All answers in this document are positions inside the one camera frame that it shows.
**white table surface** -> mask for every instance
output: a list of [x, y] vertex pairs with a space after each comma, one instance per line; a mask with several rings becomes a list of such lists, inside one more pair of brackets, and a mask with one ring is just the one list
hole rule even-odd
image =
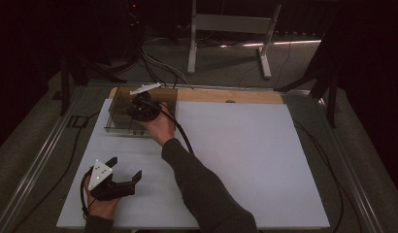
[[[83, 227], [80, 182], [95, 159], [117, 156], [114, 181], [142, 179], [120, 200], [115, 227], [190, 229], [197, 222], [182, 202], [173, 170], [152, 139], [108, 133], [106, 100], [60, 214], [58, 227]], [[179, 102], [177, 119], [196, 156], [263, 228], [329, 226], [315, 181], [286, 105]], [[177, 138], [182, 136], [177, 131]]]

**aluminum rail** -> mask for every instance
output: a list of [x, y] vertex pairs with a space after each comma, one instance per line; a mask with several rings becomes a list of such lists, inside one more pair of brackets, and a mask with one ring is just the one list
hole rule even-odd
[[17, 188], [12, 195], [5, 210], [0, 215], [0, 233], [10, 232], [21, 207], [27, 199], [30, 191], [41, 175], [45, 165], [48, 162], [51, 153], [57, 144], [60, 135], [62, 134], [68, 122], [68, 116], [72, 112], [76, 102], [83, 96], [82, 86], [77, 86], [72, 96], [70, 108], [66, 111], [64, 116], [61, 116], [51, 130], [49, 136], [45, 140], [41, 150], [36, 155], [35, 160], [32, 162], [23, 178], [20, 180]]
[[[323, 111], [323, 108], [325, 108], [325, 104], [323, 100], [318, 101], [318, 113], [320, 117], [322, 118], [323, 122], [328, 122], [326, 115]], [[342, 167], [344, 168], [345, 175], [348, 180], [348, 184], [350, 186], [350, 190], [352, 191], [352, 194], [356, 200], [357, 207], [359, 208], [360, 213], [363, 216], [363, 220], [365, 221], [365, 224], [371, 233], [382, 233], [383, 230], [381, 228], [381, 224], [374, 212], [374, 209], [372, 208], [372, 205], [369, 201], [368, 195], [363, 188], [359, 178], [357, 177], [354, 168], [351, 164], [351, 161], [348, 157], [348, 153], [344, 150], [344, 147], [342, 146], [342, 141], [339, 138], [338, 134], [331, 129], [330, 125], [328, 123], [324, 123], [324, 128], [326, 129], [328, 135], [330, 136], [330, 139], [334, 142], [334, 145], [336, 147], [337, 153], [340, 156], [341, 162], [342, 162]]]

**hand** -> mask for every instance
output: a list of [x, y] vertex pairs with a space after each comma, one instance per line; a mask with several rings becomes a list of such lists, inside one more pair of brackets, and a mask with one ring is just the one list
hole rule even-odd
[[89, 189], [90, 176], [87, 176], [84, 180], [84, 190], [86, 190], [87, 195], [87, 206], [89, 208], [88, 213], [90, 216], [99, 216], [106, 219], [114, 219], [115, 210], [117, 203], [120, 198], [111, 201], [98, 201], [90, 195]]
[[[160, 104], [160, 107], [163, 112], [170, 115], [166, 103]], [[157, 118], [154, 120], [147, 122], [138, 122], [148, 130], [154, 141], [156, 141], [156, 143], [158, 143], [162, 147], [168, 140], [175, 138], [174, 122], [163, 113], [160, 113], [159, 116], [157, 116]]]

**white stand leg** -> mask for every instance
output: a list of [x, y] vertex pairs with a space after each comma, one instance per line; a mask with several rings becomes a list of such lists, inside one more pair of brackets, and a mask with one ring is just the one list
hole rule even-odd
[[193, 75], [195, 73], [196, 65], [196, 0], [192, 1], [192, 28], [190, 32], [190, 51], [189, 59], [187, 61], [187, 74]]
[[263, 71], [263, 78], [265, 79], [271, 79], [272, 78], [272, 73], [271, 73], [271, 68], [269, 68], [269, 62], [268, 62], [268, 57], [266, 56], [266, 53], [262, 53], [263, 48], [259, 47], [259, 58], [260, 58], [260, 64], [262, 65], [262, 71]]

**person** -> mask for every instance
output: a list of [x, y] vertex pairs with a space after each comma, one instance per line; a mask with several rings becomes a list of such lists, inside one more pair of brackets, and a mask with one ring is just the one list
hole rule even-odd
[[[162, 111], [169, 114], [166, 104]], [[175, 138], [174, 122], [164, 114], [155, 120], [140, 122], [162, 147], [162, 158], [173, 168], [177, 185], [186, 207], [196, 218], [204, 233], [255, 233], [253, 215], [242, 208], [229, 194], [219, 177], [189, 153]], [[109, 232], [119, 199], [97, 201], [87, 190], [88, 216], [84, 232]]]

